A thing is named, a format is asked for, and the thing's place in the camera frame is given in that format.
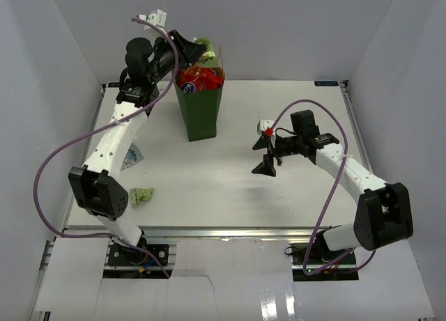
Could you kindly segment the green snack packet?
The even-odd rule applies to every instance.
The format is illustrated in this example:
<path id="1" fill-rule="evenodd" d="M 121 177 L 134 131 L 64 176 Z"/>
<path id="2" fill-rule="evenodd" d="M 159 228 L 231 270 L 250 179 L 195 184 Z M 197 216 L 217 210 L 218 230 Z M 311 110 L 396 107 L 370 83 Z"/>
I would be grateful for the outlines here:
<path id="1" fill-rule="evenodd" d="M 217 55 L 215 53 L 211 41 L 206 37 L 202 38 L 194 37 L 193 42 L 205 45 L 206 47 L 205 52 L 199 57 L 196 64 L 200 68 L 217 68 L 219 66 L 217 61 Z"/>
<path id="2" fill-rule="evenodd" d="M 144 202 L 148 202 L 152 199 L 154 188 L 142 189 L 133 188 L 129 190 L 129 197 L 132 206 L 135 208 Z"/>

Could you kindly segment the large red candy bag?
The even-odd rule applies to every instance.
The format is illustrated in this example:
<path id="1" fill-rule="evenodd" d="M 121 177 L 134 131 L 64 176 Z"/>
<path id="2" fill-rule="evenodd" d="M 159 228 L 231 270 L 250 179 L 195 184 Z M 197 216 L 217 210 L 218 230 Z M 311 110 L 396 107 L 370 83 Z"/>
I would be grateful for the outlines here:
<path id="1" fill-rule="evenodd" d="M 217 90 L 223 82 L 222 75 L 214 68 L 201 68 L 197 65 L 181 70 L 176 77 L 176 84 L 184 93 Z"/>

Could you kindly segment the light blue snack packet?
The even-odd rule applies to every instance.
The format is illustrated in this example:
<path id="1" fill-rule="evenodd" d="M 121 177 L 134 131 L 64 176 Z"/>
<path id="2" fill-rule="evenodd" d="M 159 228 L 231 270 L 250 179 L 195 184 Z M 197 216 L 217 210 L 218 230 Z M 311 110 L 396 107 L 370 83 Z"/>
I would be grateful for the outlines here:
<path id="1" fill-rule="evenodd" d="M 128 169 L 142 160 L 144 160 L 144 156 L 142 155 L 138 147 L 134 143 L 132 143 L 127 153 L 125 154 L 123 163 L 121 165 L 121 170 L 123 171 L 125 169 Z"/>

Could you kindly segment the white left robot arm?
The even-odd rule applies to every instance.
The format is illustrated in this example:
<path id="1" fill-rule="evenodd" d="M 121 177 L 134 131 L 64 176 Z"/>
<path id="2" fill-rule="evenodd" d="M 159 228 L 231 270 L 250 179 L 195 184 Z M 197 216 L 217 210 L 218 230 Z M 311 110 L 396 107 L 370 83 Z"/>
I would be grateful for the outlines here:
<path id="1" fill-rule="evenodd" d="M 124 241 L 123 256 L 138 265 L 145 261 L 148 249 L 140 243 L 142 230 L 126 213 L 129 194 L 118 182 L 121 166 L 159 96 L 158 82 L 196 63 L 207 47 L 173 30 L 155 42 L 134 38 L 125 50 L 126 67 L 120 76 L 111 127 L 82 167 L 71 168 L 68 179 L 77 205 L 101 221 L 115 239 Z"/>

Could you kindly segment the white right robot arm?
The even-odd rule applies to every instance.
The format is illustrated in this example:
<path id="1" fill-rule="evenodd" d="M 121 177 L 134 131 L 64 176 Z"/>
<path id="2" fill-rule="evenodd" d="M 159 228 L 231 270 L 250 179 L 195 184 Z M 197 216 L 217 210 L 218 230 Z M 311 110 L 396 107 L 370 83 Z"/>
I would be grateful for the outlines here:
<path id="1" fill-rule="evenodd" d="M 259 140 L 253 149 L 266 153 L 252 173 L 274 177 L 284 157 L 302 155 L 329 173 L 355 201 L 352 223 L 316 234 L 312 250 L 320 263 L 333 263 L 344 249 L 374 251 L 413 236 L 410 196 L 402 183 L 391 184 L 347 157 L 335 136 L 320 133 L 312 111 L 292 113 L 291 122 L 290 136 L 277 135 L 271 120 L 258 122 Z"/>

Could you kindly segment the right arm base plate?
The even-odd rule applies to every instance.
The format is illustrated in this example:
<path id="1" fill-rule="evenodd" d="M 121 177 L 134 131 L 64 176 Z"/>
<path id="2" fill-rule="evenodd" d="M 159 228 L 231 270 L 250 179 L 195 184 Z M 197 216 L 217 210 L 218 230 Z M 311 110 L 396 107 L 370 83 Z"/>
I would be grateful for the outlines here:
<path id="1" fill-rule="evenodd" d="M 350 253 L 318 274 L 311 276 L 304 274 L 303 262 L 306 248 L 307 245 L 305 243 L 293 243 L 289 244 L 284 250 L 284 253 L 291 259 L 294 282 L 357 281 L 359 279 L 354 253 Z M 317 270 L 339 257 L 342 253 L 343 251 L 335 251 L 321 255 L 317 248 L 313 246 L 307 262 L 307 271 L 313 272 Z"/>

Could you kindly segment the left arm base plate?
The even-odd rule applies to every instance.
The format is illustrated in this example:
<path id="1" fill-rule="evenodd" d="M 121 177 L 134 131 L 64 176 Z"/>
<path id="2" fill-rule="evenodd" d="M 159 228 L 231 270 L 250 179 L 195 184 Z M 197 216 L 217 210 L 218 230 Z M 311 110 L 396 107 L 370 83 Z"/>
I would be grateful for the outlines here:
<path id="1" fill-rule="evenodd" d="M 147 249 L 153 254 L 157 261 L 164 267 L 168 265 L 169 250 L 168 244 L 148 244 Z M 120 244 L 112 243 L 106 264 L 111 267 L 125 266 L 145 266 L 147 264 L 157 266 L 157 263 L 144 252 L 131 249 Z"/>

